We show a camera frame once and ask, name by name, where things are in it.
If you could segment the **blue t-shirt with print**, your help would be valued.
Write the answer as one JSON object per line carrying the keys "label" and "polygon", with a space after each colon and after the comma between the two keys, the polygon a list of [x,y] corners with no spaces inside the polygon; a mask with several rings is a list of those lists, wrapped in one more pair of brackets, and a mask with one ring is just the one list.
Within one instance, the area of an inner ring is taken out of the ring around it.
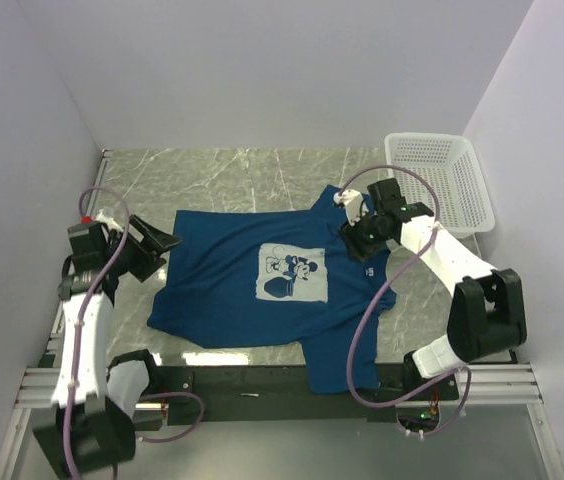
{"label": "blue t-shirt with print", "polygon": [[180,210],[165,286],[148,327],[205,349],[297,342],[316,394],[347,391],[354,332],[387,279],[390,251],[360,263],[339,235],[346,214],[329,185],[307,210]]}

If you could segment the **white perforated plastic basket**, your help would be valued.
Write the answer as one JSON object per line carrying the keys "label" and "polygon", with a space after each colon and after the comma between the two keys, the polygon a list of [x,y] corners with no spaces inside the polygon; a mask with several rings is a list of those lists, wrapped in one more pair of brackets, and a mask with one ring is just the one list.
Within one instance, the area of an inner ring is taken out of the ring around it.
{"label": "white perforated plastic basket", "polygon": [[491,231],[495,218],[473,144],[450,134],[403,132],[385,138],[386,161],[395,168],[402,194],[410,203],[434,201],[428,190],[403,169],[415,172],[436,193],[442,225],[454,236],[465,238]]}

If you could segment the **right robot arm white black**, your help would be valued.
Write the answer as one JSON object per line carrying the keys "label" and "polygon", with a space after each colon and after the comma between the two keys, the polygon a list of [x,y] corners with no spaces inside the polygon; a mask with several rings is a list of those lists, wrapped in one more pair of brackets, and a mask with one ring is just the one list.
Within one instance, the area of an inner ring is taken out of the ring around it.
{"label": "right robot arm white black", "polygon": [[400,378],[406,395],[422,399],[436,378],[526,342],[522,281],[514,270],[498,269],[473,254],[441,225],[435,207],[408,202],[396,179],[367,190],[333,196],[346,214],[339,233],[349,257],[369,260],[393,240],[421,260],[451,297],[445,333],[404,357]]}

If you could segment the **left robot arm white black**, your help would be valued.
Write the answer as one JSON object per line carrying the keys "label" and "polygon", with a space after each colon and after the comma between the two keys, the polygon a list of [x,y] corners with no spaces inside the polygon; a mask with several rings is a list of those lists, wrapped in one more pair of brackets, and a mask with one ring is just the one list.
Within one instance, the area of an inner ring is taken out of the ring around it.
{"label": "left robot arm white black", "polygon": [[136,215],[124,227],[85,217],[67,233],[71,253],[58,286],[65,320],[60,372],[49,408],[33,418],[34,437],[60,479],[134,457],[136,405],[159,395],[162,378],[148,350],[107,359],[115,293],[126,274],[146,281],[180,242]]}

